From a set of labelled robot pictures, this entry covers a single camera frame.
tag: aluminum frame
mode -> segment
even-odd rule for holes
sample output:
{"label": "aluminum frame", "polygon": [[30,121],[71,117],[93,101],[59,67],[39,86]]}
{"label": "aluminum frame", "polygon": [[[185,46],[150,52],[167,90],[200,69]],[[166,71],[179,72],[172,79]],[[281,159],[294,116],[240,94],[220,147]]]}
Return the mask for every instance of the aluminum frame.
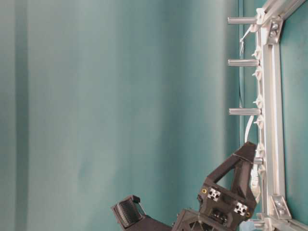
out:
{"label": "aluminum frame", "polygon": [[[291,218],[285,201],[280,61],[282,24],[303,2],[305,0],[268,0],[261,9],[257,9],[255,23],[251,26],[251,32],[256,35],[255,54],[259,53],[255,55],[259,65],[254,75],[257,77],[258,92],[255,103],[261,111],[255,123],[258,125],[259,138],[257,152],[263,158],[259,165],[259,170],[263,170],[262,213],[257,214],[259,219],[254,220],[254,223],[256,228],[261,230],[308,231],[307,225]],[[252,18],[228,18],[229,24],[246,24],[253,21]],[[253,63],[251,60],[230,60],[228,64],[245,66],[245,62]]]}

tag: white plastic clip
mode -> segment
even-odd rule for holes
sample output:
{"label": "white plastic clip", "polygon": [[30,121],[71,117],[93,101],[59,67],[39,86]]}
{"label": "white plastic clip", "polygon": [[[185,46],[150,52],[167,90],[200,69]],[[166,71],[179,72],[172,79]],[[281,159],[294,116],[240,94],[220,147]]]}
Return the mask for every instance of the white plastic clip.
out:
{"label": "white plastic clip", "polygon": [[263,98],[261,95],[258,95],[256,101],[253,101],[257,105],[258,108],[262,108],[263,106]]}
{"label": "white plastic clip", "polygon": [[254,122],[254,124],[257,124],[259,129],[263,129],[263,125],[264,125],[263,121],[264,121],[263,116],[259,115],[257,120]]}
{"label": "white plastic clip", "polygon": [[261,54],[262,54],[262,50],[259,46],[257,46],[255,52],[251,56],[254,56],[256,59],[260,60]]}
{"label": "white plastic clip", "polygon": [[265,12],[263,8],[257,8],[257,24],[262,25],[264,21]]}
{"label": "white plastic clip", "polygon": [[260,66],[257,67],[256,71],[252,74],[252,76],[255,76],[258,81],[262,78],[262,68]]}

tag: white cable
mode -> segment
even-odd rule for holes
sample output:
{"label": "white cable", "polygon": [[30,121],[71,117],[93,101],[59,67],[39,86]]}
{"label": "white cable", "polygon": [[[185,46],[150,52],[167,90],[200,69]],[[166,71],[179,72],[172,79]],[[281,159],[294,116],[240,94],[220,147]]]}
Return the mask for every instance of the white cable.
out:
{"label": "white cable", "polygon": [[246,31],[246,33],[244,34],[244,36],[240,39],[240,43],[241,43],[241,48],[240,48],[240,55],[244,53],[244,39],[245,37],[249,34],[249,32],[251,31],[253,25],[251,25],[248,30]]}
{"label": "white cable", "polygon": [[252,125],[252,122],[254,121],[254,115],[251,115],[249,120],[248,120],[248,123],[247,123],[247,126],[246,126],[246,131],[245,131],[245,142],[247,142],[248,140],[248,134],[249,134],[249,130],[251,128],[251,125]]}
{"label": "white cable", "polygon": [[[247,122],[247,126],[246,126],[245,142],[247,142],[248,140],[248,134],[249,134],[253,121],[254,121],[254,116],[251,115]],[[260,152],[258,150],[256,151],[256,157],[260,157]],[[261,196],[261,189],[260,189],[260,184],[259,184],[258,165],[253,166],[253,169],[251,170],[250,174],[251,174],[250,188],[256,199],[256,202],[259,203],[260,196]]]}

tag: bracket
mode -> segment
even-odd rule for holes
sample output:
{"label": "bracket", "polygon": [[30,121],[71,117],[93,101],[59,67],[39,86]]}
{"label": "bracket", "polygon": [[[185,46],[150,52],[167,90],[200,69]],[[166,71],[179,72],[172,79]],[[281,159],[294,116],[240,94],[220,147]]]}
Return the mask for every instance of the bracket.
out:
{"label": "bracket", "polygon": [[276,212],[276,217],[279,220],[291,220],[292,216],[287,206],[287,203],[283,196],[271,196],[270,197]]}

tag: metal rod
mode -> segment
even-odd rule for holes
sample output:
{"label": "metal rod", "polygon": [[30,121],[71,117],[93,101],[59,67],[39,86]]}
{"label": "metal rod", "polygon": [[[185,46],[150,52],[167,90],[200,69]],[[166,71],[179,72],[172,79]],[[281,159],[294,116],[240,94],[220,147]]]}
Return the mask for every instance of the metal rod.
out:
{"label": "metal rod", "polygon": [[258,116],[261,114],[259,108],[229,108],[229,115],[233,116]]}
{"label": "metal rod", "polygon": [[260,61],[256,59],[229,59],[228,66],[259,66]]}
{"label": "metal rod", "polygon": [[257,19],[254,17],[228,17],[228,24],[255,24]]}

